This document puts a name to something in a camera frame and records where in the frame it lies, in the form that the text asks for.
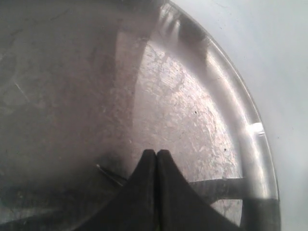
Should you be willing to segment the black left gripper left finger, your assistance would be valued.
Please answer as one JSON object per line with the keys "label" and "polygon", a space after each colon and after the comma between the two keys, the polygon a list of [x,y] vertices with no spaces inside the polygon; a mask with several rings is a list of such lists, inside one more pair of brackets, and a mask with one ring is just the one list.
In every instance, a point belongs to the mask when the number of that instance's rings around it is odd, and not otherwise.
{"label": "black left gripper left finger", "polygon": [[144,150],[134,172],[118,194],[80,226],[82,231],[154,231],[156,155]]}

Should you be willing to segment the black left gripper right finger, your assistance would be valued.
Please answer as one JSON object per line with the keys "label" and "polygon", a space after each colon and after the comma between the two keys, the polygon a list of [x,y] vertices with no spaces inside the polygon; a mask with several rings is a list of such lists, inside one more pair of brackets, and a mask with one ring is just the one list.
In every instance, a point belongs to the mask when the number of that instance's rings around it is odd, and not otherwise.
{"label": "black left gripper right finger", "polygon": [[168,150],[157,153],[162,231],[241,231],[190,187]]}

